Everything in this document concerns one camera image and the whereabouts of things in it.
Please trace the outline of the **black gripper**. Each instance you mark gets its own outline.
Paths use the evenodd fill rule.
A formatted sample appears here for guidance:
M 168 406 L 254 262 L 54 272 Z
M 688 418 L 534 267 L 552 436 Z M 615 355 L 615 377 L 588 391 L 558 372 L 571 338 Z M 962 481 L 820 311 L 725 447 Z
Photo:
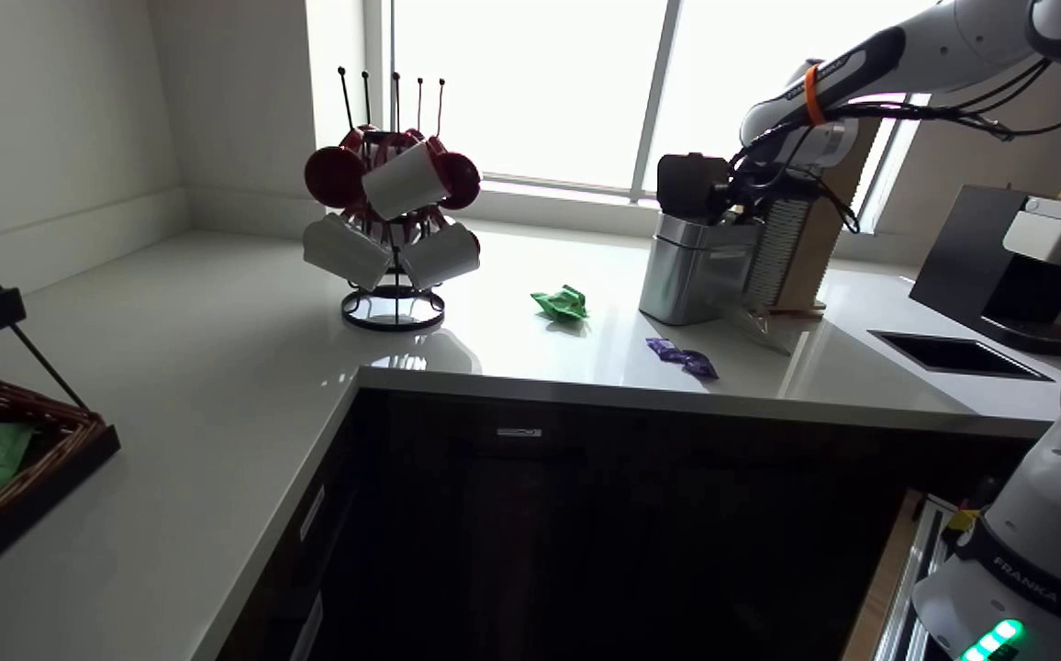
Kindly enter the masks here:
M 751 224 L 769 218 L 777 202 L 803 202 L 807 175 L 795 168 L 795 151 L 744 151 L 725 160 L 709 184 L 713 224 Z

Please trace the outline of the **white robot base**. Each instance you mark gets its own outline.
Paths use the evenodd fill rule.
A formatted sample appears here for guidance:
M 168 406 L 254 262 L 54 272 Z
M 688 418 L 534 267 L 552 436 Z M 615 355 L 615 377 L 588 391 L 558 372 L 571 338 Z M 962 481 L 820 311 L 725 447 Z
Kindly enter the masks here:
M 1061 661 L 1061 416 L 912 601 L 952 661 Z

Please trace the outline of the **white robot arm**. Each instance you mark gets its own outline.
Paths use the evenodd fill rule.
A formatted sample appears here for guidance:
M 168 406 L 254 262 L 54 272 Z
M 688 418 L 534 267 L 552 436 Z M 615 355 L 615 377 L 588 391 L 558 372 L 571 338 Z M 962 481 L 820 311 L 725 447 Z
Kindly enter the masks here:
M 1016 140 L 993 110 L 1049 66 L 1061 66 L 1061 0 L 941 0 L 762 98 L 725 180 L 709 189 L 709 218 L 753 220 L 784 198 L 820 198 L 830 151 L 803 157 L 803 145 L 830 126 L 946 121 Z

